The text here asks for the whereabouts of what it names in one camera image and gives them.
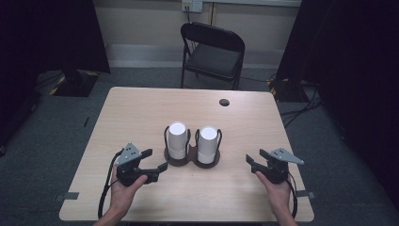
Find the white wall outlet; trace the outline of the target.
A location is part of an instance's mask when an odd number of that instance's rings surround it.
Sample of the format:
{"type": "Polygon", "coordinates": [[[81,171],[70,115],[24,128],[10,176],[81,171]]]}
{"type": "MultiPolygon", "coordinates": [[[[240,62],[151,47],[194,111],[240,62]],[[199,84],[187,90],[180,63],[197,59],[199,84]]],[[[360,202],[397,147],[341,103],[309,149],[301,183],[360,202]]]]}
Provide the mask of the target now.
{"type": "Polygon", "coordinates": [[[183,12],[202,13],[203,2],[200,0],[182,0],[183,12]]]}

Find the black curtain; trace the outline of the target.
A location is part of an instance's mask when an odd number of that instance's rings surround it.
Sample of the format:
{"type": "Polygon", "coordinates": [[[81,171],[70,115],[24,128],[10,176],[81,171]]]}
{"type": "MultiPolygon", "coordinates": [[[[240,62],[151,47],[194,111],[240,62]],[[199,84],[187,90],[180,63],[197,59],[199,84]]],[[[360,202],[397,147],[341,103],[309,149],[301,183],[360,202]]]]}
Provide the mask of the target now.
{"type": "Polygon", "coordinates": [[[108,73],[93,0],[0,0],[0,147],[39,98],[47,71],[108,73]]]}
{"type": "Polygon", "coordinates": [[[399,207],[399,0],[301,0],[277,78],[318,84],[399,207]]]}

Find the person's left hand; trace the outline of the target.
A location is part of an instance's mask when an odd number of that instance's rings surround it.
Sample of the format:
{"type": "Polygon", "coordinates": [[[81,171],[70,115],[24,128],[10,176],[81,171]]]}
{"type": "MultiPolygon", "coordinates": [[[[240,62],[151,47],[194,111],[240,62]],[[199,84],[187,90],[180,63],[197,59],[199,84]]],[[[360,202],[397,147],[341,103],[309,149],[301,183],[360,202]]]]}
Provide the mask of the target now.
{"type": "Polygon", "coordinates": [[[121,220],[128,213],[136,192],[145,184],[148,177],[141,175],[132,185],[124,186],[117,179],[117,170],[112,173],[111,201],[107,214],[121,220]]]}

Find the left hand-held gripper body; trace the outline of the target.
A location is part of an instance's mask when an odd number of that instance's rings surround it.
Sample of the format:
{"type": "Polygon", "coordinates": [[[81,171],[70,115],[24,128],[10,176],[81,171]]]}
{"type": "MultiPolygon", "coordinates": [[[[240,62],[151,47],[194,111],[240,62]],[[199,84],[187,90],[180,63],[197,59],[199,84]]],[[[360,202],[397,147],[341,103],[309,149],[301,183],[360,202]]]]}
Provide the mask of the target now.
{"type": "Polygon", "coordinates": [[[116,163],[117,179],[124,186],[132,185],[141,175],[148,177],[145,185],[156,183],[159,172],[157,169],[141,169],[139,167],[142,159],[140,151],[133,143],[128,143],[116,163]]]}

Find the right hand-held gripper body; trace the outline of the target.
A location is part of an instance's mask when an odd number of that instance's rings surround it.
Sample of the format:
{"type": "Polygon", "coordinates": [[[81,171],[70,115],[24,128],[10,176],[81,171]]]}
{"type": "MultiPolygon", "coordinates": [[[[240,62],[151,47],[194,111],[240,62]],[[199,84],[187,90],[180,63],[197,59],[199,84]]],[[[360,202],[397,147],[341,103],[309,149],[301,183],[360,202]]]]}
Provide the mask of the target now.
{"type": "Polygon", "coordinates": [[[277,185],[285,182],[289,175],[289,163],[303,165],[304,161],[283,148],[278,148],[268,152],[270,159],[266,160],[266,165],[255,162],[251,166],[251,172],[261,172],[271,183],[277,185]]]}

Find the grey tape strip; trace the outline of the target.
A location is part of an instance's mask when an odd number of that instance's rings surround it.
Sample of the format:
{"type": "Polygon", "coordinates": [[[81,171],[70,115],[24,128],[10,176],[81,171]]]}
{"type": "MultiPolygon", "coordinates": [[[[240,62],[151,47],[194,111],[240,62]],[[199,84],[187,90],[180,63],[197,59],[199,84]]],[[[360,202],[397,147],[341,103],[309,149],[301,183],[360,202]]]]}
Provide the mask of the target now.
{"type": "Polygon", "coordinates": [[[299,197],[307,197],[307,198],[309,198],[310,200],[315,198],[314,192],[310,192],[310,191],[307,191],[307,190],[299,190],[299,191],[297,191],[297,192],[296,192],[296,196],[297,196],[298,198],[299,198],[299,197]]]}
{"type": "Polygon", "coordinates": [[[56,202],[63,202],[65,200],[77,200],[79,192],[66,192],[63,194],[57,194],[55,197],[56,202]]]}

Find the person's right hand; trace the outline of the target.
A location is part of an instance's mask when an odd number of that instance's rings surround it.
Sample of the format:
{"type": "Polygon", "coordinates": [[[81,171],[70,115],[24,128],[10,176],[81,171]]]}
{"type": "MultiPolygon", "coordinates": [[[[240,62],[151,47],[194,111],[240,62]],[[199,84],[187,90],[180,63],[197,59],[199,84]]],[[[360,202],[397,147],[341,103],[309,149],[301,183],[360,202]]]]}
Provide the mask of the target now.
{"type": "Polygon", "coordinates": [[[289,210],[291,190],[289,185],[286,182],[275,185],[259,171],[256,171],[255,175],[266,189],[268,201],[275,217],[277,219],[281,219],[291,216],[291,212],[289,210]]]}

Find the black folding chair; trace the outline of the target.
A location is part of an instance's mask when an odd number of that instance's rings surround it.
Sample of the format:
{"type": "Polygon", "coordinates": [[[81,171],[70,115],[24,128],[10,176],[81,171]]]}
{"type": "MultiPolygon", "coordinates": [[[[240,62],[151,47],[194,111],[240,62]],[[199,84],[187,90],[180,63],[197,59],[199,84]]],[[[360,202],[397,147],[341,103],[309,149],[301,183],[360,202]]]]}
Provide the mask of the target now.
{"type": "Polygon", "coordinates": [[[239,88],[246,46],[236,33],[209,24],[185,23],[181,26],[184,56],[181,87],[185,72],[205,75],[239,88]]]}

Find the black stand base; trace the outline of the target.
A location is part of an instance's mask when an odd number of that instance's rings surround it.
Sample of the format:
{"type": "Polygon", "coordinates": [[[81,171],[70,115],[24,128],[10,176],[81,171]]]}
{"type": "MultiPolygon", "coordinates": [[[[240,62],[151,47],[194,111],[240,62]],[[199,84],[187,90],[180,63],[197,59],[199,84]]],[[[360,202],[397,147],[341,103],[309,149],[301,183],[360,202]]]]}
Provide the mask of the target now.
{"type": "Polygon", "coordinates": [[[270,80],[268,82],[270,93],[277,102],[281,103],[308,103],[310,98],[303,87],[289,80],[270,80]]]}
{"type": "Polygon", "coordinates": [[[65,97],[88,97],[98,78],[99,74],[96,72],[64,71],[50,94],[65,97]]]}

